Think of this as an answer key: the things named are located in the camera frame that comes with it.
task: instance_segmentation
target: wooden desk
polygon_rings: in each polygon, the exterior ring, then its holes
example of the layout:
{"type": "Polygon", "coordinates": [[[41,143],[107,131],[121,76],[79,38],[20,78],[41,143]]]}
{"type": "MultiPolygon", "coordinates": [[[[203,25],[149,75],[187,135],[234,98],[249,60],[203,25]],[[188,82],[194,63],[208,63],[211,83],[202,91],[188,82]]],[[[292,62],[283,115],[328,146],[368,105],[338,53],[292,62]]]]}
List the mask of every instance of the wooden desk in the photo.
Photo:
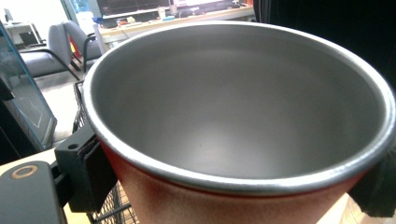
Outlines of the wooden desk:
{"type": "Polygon", "coordinates": [[[172,21],[151,21],[143,22],[139,25],[113,28],[113,29],[99,29],[103,43],[106,49],[111,49],[117,42],[131,38],[135,35],[141,34],[145,31],[165,27],[168,25],[176,25],[193,21],[247,21],[248,18],[254,17],[253,7],[232,8],[221,11],[208,12],[205,15],[189,16],[187,18],[174,19],[172,21]]]}
{"type": "MultiPolygon", "coordinates": [[[[28,161],[46,161],[52,163],[55,161],[53,149],[35,154],[18,161],[14,161],[0,166],[0,175],[8,169],[28,161]]],[[[72,213],[68,204],[64,208],[67,221],[69,224],[89,224],[86,214],[72,213]]],[[[343,223],[343,224],[374,224],[374,223],[396,223],[395,218],[370,218],[360,212],[359,207],[353,203],[347,194],[341,197],[337,203],[329,210],[329,212],[318,222],[318,224],[343,223]]]]}

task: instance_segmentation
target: computer screen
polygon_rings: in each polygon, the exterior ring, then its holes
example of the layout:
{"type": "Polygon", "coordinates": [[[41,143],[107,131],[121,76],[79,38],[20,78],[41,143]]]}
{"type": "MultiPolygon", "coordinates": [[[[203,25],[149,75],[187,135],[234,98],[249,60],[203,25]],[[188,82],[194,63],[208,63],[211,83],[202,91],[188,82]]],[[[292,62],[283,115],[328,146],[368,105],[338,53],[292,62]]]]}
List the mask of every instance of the computer screen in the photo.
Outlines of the computer screen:
{"type": "Polygon", "coordinates": [[[207,3],[220,2],[223,0],[173,0],[174,5],[177,7],[198,6],[207,3]]]}
{"type": "Polygon", "coordinates": [[[11,12],[9,11],[8,8],[4,8],[4,12],[6,13],[6,21],[13,21],[14,19],[12,18],[11,12]]]}
{"type": "Polygon", "coordinates": [[[103,16],[168,7],[168,0],[97,0],[103,16]]]}
{"type": "Polygon", "coordinates": [[[103,16],[110,16],[157,7],[169,7],[171,4],[183,8],[223,1],[231,0],[97,0],[97,4],[103,16]]]}

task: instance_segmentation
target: office chair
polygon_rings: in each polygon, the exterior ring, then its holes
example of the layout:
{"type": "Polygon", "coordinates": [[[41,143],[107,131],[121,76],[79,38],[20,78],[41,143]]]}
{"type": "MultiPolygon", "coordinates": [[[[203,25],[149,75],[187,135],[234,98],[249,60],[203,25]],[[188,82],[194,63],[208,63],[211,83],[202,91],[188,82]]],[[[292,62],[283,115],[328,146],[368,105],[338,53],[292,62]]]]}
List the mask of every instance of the office chair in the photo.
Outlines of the office chair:
{"type": "Polygon", "coordinates": [[[45,48],[22,51],[21,57],[32,77],[42,77],[68,71],[79,80],[78,76],[68,67],[71,63],[72,51],[66,31],[61,23],[51,25],[49,28],[49,36],[45,48]]]}
{"type": "Polygon", "coordinates": [[[94,34],[86,35],[73,21],[65,21],[64,29],[72,37],[78,47],[78,50],[82,53],[82,57],[84,59],[83,71],[86,72],[87,61],[98,59],[102,56],[96,36],[94,34]]]}

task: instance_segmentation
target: black chair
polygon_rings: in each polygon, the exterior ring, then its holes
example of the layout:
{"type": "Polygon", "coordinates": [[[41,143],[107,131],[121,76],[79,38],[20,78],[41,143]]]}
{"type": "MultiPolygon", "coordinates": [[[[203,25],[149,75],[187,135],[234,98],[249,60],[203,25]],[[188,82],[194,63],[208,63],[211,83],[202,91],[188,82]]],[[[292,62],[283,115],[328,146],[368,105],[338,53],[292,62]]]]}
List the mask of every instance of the black chair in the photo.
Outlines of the black chair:
{"type": "Polygon", "coordinates": [[[86,35],[83,30],[73,21],[64,22],[64,29],[76,43],[78,50],[84,59],[83,71],[87,71],[87,61],[98,59],[102,56],[96,36],[86,35]]]}

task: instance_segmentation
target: red mug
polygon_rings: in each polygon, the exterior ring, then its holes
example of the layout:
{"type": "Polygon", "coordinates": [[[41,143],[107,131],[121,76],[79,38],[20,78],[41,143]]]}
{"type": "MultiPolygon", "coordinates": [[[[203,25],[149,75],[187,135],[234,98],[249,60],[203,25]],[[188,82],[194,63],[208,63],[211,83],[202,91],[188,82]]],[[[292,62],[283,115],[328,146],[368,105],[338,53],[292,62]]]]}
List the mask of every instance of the red mug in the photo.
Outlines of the red mug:
{"type": "Polygon", "coordinates": [[[142,223],[315,223],[395,135],[370,64],[253,22],[131,38],[93,65],[83,100],[142,223]]]}

